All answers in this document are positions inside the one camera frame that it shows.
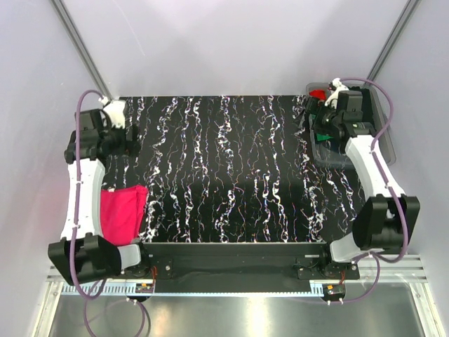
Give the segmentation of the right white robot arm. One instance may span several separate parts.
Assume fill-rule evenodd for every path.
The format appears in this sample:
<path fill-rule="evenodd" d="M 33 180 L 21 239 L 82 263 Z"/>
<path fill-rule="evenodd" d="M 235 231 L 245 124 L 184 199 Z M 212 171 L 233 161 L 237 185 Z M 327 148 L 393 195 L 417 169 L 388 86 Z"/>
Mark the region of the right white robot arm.
<path fill-rule="evenodd" d="M 316 133 L 339 141 L 361 182 L 366 198 L 350 234 L 329 243 L 318 262 L 327 278 L 339 277 L 366 256 L 396 263 L 406 254 L 420 212 L 417 197 L 408 196 L 395 181 L 375 137 L 363 118 L 363 94 L 343 90 L 329 101 L 309 95 L 305 112 Z"/>

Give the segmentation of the magenta t shirt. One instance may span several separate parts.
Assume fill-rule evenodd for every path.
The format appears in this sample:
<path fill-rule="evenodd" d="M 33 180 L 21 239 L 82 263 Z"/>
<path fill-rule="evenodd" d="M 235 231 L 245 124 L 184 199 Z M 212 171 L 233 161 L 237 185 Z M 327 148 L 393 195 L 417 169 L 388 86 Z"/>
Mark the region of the magenta t shirt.
<path fill-rule="evenodd" d="M 115 246 L 130 244 L 140 232 L 148 189 L 136 185 L 100 193 L 100 224 L 104 238 Z"/>

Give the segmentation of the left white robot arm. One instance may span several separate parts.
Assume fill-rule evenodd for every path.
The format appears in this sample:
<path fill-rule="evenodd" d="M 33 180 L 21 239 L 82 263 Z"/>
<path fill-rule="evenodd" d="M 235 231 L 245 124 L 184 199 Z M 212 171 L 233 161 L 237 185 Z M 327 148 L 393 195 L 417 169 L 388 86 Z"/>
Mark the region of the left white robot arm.
<path fill-rule="evenodd" d="M 70 182 L 67 217 L 60 240 L 48 246 L 48 257 L 71 286 L 117 277 L 124 270 L 143 278 L 152 268 L 141 243 L 114 244 L 100 224 L 106 161 L 131 156 L 138 143 L 137 126 L 126 128 L 127 112 L 121 100 L 81 112 L 64 152 Z"/>

